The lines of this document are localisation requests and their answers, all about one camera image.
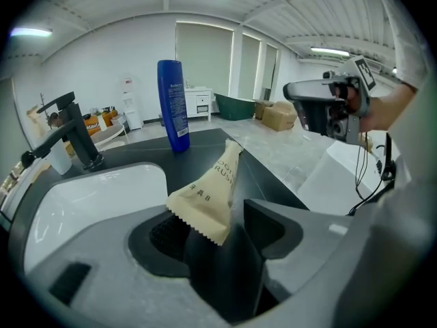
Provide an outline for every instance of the cardboard box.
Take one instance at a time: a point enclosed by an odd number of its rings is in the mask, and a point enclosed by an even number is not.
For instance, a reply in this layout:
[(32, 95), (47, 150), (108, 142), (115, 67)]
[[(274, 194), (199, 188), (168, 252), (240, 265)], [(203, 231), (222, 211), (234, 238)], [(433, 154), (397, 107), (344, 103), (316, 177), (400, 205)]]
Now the cardboard box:
[(255, 100), (255, 118), (262, 119), (262, 116), (264, 114), (264, 109), (269, 108), (274, 105), (274, 102), (272, 101), (265, 101), (265, 100)]
[(290, 102), (276, 102), (273, 107), (265, 108), (262, 124), (276, 131), (290, 129), (298, 114)]

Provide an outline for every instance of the sink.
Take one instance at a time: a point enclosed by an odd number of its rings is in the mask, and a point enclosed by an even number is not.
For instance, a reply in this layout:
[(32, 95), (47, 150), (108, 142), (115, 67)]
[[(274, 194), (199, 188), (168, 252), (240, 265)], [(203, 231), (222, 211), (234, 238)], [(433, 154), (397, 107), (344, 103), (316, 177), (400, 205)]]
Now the sink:
[(167, 196), (164, 171), (147, 163), (54, 185), (33, 218), (25, 248), (25, 272), (90, 225), (165, 204)]

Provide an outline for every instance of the blue bottle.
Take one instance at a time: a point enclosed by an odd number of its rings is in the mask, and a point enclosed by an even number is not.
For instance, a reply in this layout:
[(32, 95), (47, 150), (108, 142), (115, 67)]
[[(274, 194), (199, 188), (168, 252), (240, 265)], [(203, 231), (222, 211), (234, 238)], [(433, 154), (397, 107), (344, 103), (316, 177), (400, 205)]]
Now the blue bottle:
[(158, 91), (171, 148), (175, 152), (184, 151), (190, 147), (190, 135), (181, 62), (168, 59), (158, 62)]

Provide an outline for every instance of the table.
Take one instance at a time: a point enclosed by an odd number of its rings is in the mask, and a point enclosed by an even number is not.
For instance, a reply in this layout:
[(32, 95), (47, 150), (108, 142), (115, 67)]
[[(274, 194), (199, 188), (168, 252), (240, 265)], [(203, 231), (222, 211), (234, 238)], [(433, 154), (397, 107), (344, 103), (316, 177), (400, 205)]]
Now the table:
[(115, 139), (118, 135), (120, 135), (123, 132), (129, 144), (130, 142), (126, 134), (126, 129), (124, 128), (124, 125), (121, 124), (108, 126), (108, 128), (105, 131), (98, 131), (97, 133), (94, 133), (93, 135), (91, 135), (91, 140), (93, 141), (97, 149), (100, 150), (103, 144), (111, 141), (112, 139)]

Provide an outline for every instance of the ceiling light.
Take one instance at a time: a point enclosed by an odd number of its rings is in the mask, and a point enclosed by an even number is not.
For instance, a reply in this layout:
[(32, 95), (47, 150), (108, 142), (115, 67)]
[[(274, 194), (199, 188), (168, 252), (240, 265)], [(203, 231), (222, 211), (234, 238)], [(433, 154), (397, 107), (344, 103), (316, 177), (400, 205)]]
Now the ceiling light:
[(13, 28), (11, 36), (49, 36), (52, 32), (49, 30), (36, 28)]
[(346, 57), (350, 56), (347, 51), (341, 51), (341, 50), (323, 49), (320, 47), (311, 47), (311, 50), (314, 52), (332, 53), (333, 55), (340, 55)]

